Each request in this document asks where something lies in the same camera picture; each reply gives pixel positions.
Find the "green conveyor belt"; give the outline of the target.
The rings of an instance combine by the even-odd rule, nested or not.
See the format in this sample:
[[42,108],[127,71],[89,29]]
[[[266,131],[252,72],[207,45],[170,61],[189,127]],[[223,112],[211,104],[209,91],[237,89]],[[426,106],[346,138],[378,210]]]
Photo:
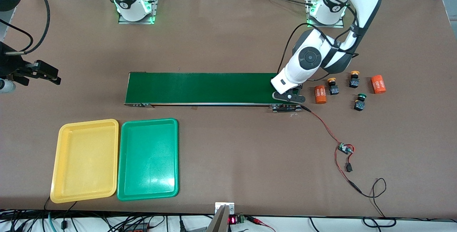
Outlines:
[[302,105],[272,98],[274,73],[131,72],[125,105],[269,106],[274,112],[301,111]]

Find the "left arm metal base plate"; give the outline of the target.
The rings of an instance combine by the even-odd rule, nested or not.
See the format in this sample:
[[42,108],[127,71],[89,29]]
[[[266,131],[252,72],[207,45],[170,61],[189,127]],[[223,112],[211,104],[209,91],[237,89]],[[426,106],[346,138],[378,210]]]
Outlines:
[[307,22],[317,27],[343,28],[345,7],[336,6],[337,12],[331,12],[320,0],[305,0],[311,6],[306,7]]

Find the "silver mounting bracket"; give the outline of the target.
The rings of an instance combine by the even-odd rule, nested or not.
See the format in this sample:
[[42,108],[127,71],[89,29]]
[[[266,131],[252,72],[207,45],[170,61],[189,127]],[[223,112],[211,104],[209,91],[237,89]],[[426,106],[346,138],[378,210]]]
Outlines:
[[223,211],[228,212],[230,215],[235,214],[235,203],[233,202],[216,202],[214,213],[216,214],[220,208],[223,208]]

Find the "red clip lead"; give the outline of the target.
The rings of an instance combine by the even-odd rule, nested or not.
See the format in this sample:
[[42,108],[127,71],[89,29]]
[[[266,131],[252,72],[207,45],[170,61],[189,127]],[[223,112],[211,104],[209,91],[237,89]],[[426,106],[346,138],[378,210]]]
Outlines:
[[260,219],[257,219],[257,218],[254,218],[253,216],[249,216],[249,215],[245,215],[244,216],[245,219],[255,225],[259,225],[259,226],[262,226],[262,227],[267,227],[269,229],[271,229],[273,232],[276,232],[276,230],[274,228],[272,228],[271,226],[265,224],[264,222],[262,222]]

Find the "red plug connector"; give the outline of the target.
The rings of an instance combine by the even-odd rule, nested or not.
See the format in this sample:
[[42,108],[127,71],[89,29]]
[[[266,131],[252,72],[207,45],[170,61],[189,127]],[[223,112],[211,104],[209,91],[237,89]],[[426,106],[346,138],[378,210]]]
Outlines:
[[147,232],[149,229],[148,223],[132,223],[124,225],[121,232]]

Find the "grey metal bar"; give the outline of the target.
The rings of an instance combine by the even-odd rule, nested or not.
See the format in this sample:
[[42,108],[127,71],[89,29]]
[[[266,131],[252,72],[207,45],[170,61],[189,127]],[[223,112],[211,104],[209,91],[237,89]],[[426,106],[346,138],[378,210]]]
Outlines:
[[228,232],[230,205],[220,205],[205,232]]

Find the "green plastic tray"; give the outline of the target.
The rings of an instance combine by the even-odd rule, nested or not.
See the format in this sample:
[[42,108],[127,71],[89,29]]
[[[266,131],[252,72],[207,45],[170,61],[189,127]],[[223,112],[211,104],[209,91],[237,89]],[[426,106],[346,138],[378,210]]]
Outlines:
[[170,198],[178,191],[178,121],[162,118],[125,122],[121,127],[117,198]]

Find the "yellow plastic tray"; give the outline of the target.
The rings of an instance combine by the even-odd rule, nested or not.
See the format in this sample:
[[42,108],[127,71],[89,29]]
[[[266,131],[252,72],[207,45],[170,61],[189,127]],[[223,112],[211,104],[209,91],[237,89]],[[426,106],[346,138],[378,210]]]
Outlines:
[[116,192],[119,123],[63,125],[58,134],[50,199],[55,204],[106,198]]

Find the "small green circuit board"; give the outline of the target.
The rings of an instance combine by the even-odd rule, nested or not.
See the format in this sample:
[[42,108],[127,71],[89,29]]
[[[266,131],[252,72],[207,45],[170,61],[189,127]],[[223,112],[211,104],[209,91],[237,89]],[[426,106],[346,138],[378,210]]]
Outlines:
[[343,152],[344,154],[346,155],[351,155],[354,153],[355,151],[355,148],[353,145],[351,144],[345,144],[345,143],[340,143],[337,147],[337,149],[341,152]]

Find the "orange cylindrical battery cell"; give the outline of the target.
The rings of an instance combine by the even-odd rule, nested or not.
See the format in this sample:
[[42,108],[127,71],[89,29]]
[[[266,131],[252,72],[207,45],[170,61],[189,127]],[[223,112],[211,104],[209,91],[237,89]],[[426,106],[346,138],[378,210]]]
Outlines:
[[371,84],[374,94],[383,94],[387,91],[382,75],[372,76]]
[[314,87],[315,103],[323,105],[327,102],[327,96],[324,85],[318,85]]

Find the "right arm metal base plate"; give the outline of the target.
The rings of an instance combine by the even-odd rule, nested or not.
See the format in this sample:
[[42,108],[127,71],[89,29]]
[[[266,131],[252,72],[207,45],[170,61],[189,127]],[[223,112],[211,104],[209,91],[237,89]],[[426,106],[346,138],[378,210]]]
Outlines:
[[154,24],[158,0],[135,0],[129,9],[115,3],[119,14],[119,24]]

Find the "green push button switch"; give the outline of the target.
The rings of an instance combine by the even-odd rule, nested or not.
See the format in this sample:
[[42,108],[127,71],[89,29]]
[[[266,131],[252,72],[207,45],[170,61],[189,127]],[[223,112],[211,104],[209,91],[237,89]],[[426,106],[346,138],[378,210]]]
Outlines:
[[357,99],[355,100],[353,109],[356,111],[363,111],[365,108],[366,98],[367,98],[367,96],[365,94],[358,94]]

